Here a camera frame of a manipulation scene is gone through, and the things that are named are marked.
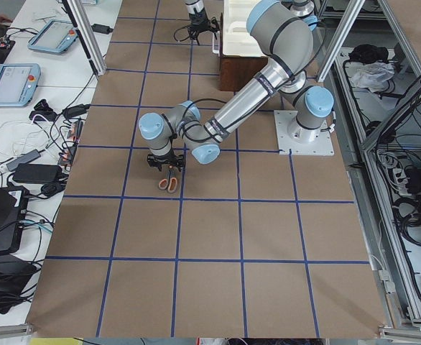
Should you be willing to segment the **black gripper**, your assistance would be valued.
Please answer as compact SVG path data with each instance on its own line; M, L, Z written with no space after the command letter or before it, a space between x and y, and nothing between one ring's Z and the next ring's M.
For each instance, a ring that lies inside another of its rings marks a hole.
M212 32L214 39L218 39L220 24L217 19L209 20L207 14L189 14L189 18L188 37L190 41L200 45L198 38L201 32Z
M184 155L175 155L174 153L169 153L164 156L156 156L152 153L147 155L147 163L150 167L155 167L159 171L162 171L162 166L173 166L178 169L179 172L186 166L186 158Z

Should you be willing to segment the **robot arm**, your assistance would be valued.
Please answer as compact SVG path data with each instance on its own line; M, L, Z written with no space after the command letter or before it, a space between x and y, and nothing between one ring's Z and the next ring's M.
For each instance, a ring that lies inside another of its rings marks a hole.
M220 25L215 17L208 18L205 6L202 0L185 0L185 6L188 11L190 20L187 26L188 37L195 41L198 45L199 35L203 32L212 32L217 38L217 33L220 31Z
M219 144L276 93L297 110L287 127L295 142L311 142L320 133L334 99L329 90L301 75L313 51L311 28L280 1L260 1L251 10L246 29L267 56L267 64L204 124L192 101L163 114L144 114L139 129L149 146L149 166L182 169L185 157L176 155L172 148L178 137L199 163L214 161L220 154Z

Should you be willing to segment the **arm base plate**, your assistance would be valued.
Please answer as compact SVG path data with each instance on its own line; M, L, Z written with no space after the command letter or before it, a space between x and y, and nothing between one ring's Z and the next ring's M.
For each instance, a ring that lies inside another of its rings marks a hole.
M319 129L304 129L297 123L297 111L274 111L278 151L281 155L334 156L328 124Z

